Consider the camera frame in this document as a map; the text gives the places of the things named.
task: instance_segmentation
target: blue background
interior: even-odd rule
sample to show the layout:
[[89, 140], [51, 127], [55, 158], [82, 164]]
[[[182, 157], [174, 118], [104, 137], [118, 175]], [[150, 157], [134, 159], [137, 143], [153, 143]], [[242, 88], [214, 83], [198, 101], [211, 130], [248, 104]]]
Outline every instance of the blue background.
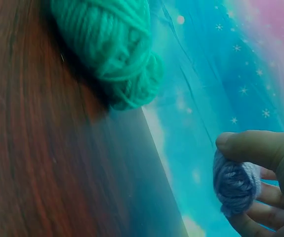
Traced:
[[277, 72], [223, 1], [149, 3], [165, 78], [144, 113], [189, 236], [238, 236], [213, 192], [214, 142], [223, 131], [284, 131]]

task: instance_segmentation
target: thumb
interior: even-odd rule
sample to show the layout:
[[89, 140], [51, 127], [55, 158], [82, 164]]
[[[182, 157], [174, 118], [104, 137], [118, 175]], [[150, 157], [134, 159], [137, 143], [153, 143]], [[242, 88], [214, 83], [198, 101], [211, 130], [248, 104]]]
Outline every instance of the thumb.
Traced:
[[221, 134], [216, 145], [228, 159], [252, 162], [276, 172], [284, 159], [284, 132], [250, 130]]

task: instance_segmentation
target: green yarn ball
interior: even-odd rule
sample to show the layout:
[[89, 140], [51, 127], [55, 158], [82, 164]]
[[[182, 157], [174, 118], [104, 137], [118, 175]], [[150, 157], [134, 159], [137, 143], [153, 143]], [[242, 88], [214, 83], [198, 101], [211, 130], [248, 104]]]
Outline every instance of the green yarn ball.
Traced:
[[68, 47], [94, 72], [117, 110], [150, 103], [163, 77], [151, 52], [147, 0], [51, 0]]

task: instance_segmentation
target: wood grain surface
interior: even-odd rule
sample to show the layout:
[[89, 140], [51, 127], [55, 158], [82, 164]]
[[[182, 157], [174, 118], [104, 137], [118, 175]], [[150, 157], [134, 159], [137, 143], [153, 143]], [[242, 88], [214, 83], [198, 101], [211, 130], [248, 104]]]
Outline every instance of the wood grain surface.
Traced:
[[142, 111], [106, 109], [43, 11], [0, 0], [0, 237], [185, 236]]

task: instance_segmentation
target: yarn ball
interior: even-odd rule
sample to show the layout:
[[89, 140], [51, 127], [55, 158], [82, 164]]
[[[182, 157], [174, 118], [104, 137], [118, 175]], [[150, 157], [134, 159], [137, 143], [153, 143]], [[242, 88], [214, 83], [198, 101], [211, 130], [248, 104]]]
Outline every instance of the yarn ball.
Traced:
[[147, 0], [51, 0], [67, 46], [101, 82], [117, 110], [150, 103], [163, 78], [151, 52]]
[[260, 194], [260, 167], [250, 162], [238, 163], [216, 151], [213, 186], [226, 217], [246, 212]]

